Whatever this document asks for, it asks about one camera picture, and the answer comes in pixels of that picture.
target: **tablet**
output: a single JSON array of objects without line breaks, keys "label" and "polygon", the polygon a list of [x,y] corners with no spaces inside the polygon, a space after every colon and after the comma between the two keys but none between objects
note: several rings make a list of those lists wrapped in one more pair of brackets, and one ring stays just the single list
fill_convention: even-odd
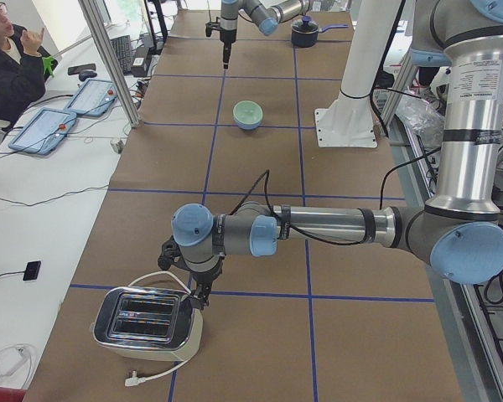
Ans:
[{"label": "tablet", "polygon": [[47,155],[51,153],[76,123],[76,113],[44,107],[8,144],[15,151]]},{"label": "tablet", "polygon": [[76,91],[65,109],[80,116],[101,116],[116,99],[114,84],[108,80],[88,78]]}]

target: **plastic bag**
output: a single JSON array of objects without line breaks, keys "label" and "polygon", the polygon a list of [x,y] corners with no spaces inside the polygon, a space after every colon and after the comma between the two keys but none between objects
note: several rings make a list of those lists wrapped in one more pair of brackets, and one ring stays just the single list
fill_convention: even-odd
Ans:
[{"label": "plastic bag", "polygon": [[425,100],[402,96],[397,116],[412,134],[421,137],[425,147],[436,148],[442,145],[445,118]]}]

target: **person's hand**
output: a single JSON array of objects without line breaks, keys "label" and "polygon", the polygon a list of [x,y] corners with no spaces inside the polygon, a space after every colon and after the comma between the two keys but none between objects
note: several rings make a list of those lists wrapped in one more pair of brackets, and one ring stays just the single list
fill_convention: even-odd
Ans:
[{"label": "person's hand", "polygon": [[41,47],[43,43],[43,35],[44,35],[44,27],[41,28],[41,32],[37,33],[34,31],[27,31],[26,29],[23,31],[22,36],[20,37],[20,42],[23,44],[24,53],[30,54],[32,56],[40,56],[38,49]]}]

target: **saucepan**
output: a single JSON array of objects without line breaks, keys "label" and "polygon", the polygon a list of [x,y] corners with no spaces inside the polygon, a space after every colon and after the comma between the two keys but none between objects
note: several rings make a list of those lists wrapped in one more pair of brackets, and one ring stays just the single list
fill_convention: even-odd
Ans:
[{"label": "saucepan", "polygon": [[296,20],[291,24],[293,33],[291,34],[291,42],[299,48],[309,48],[313,46],[319,34],[334,28],[348,28],[347,23],[334,23],[320,28],[319,25],[311,19],[310,16],[304,15],[302,19]]}]

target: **green bowl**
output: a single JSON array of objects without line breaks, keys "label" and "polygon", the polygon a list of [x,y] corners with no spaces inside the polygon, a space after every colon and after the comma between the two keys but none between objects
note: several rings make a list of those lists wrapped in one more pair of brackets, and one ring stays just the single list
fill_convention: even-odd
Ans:
[{"label": "green bowl", "polygon": [[233,107],[233,119],[242,130],[253,130],[261,124],[262,109],[251,100],[241,100]]}]

